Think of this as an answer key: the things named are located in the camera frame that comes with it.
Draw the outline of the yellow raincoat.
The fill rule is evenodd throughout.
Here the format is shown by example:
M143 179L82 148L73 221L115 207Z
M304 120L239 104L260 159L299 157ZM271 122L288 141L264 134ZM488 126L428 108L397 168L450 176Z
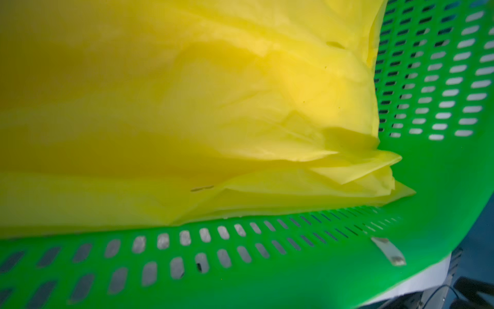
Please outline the yellow raincoat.
M1 237L361 205L384 1L2 1Z

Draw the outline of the green plastic basket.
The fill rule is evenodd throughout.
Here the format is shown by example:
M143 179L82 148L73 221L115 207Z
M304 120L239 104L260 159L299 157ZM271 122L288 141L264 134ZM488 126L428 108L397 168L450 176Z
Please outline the green plastic basket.
M1 242L2 308L355 308L438 264L493 193L493 2L390 1L384 207Z

